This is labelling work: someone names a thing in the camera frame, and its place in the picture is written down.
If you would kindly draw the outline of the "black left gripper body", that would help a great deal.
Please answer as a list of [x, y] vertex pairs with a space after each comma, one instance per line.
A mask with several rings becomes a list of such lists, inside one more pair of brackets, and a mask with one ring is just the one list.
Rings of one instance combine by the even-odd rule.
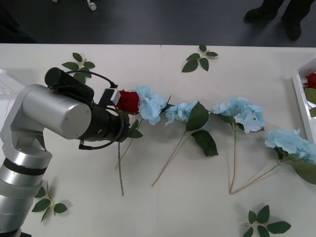
[[123, 116], [123, 118], [124, 118], [124, 128], [123, 128], [123, 133], [122, 133], [122, 140], [125, 141], [128, 136], [130, 123], [129, 123], [129, 116]]

